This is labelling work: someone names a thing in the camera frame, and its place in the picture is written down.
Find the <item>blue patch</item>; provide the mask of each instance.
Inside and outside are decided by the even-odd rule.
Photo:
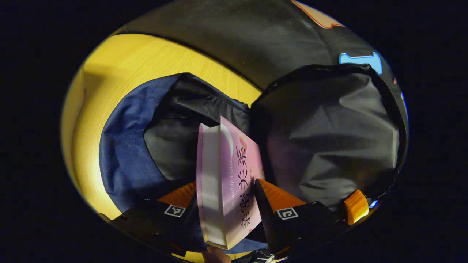
[[[377,74],[382,74],[382,61],[380,60],[379,55],[376,52],[372,52],[371,56],[360,56],[360,57],[350,57],[346,53],[341,53],[338,57],[338,62],[340,64],[344,63],[354,63],[354,64],[369,64],[377,72]]]
[[[374,206],[377,204],[378,200],[375,200],[371,203],[371,205],[369,206],[369,208],[374,208]]]

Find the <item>navy blue fabric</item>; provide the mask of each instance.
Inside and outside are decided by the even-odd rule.
[[[168,181],[154,164],[143,135],[163,97],[181,75],[183,73],[138,86],[120,101],[104,126],[99,145],[102,182],[121,212],[155,192],[169,191]],[[200,78],[194,78],[226,96]],[[203,240],[198,217],[194,224],[196,232],[191,250],[206,251],[208,245]],[[266,243],[244,239],[226,252],[240,253],[265,247]]]

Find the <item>yellow wooden surface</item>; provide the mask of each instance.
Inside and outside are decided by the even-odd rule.
[[[228,254],[228,256],[231,258],[231,260],[234,260],[236,258],[243,257],[243,256],[247,255],[248,253],[250,253],[250,252],[238,253],[238,254]],[[201,253],[187,251],[187,254],[185,254],[185,257],[178,256],[178,255],[175,255],[175,254],[172,254],[172,255],[175,256],[175,257],[178,257],[178,258],[189,260],[191,262],[195,262],[195,263],[204,263],[205,262],[205,260],[203,259],[203,256],[202,256]]]
[[[70,142],[72,145],[64,145],[63,148],[71,148],[71,151],[64,151],[64,156],[67,165],[72,166],[72,181],[97,212],[110,219],[121,214],[107,195],[99,170],[99,141],[111,112],[127,93],[140,84],[182,72],[190,72],[231,98],[249,105],[260,95],[260,91],[248,81],[217,61],[153,36],[125,34],[109,37],[84,63],[80,72],[84,98],[81,98],[82,106]],[[201,254],[194,254],[197,254],[192,258],[195,261],[191,261],[203,262],[200,261]]]

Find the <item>book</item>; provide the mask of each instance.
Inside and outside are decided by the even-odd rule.
[[[260,222],[252,192],[264,179],[258,145],[221,116],[220,125],[200,124],[197,204],[206,243],[231,249]]]

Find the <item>orange plastic clip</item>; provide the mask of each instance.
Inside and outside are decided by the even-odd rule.
[[[344,201],[344,205],[348,211],[348,225],[350,226],[369,214],[369,204],[359,189]]]
[[[258,179],[262,188],[265,192],[266,198],[270,203],[273,213],[276,213],[276,210],[285,209],[290,207],[295,207],[299,205],[305,205],[302,200],[293,196],[292,194],[284,191],[276,185],[273,185],[265,180]]]
[[[191,182],[159,198],[158,201],[168,205],[187,208],[196,191],[195,182]]]

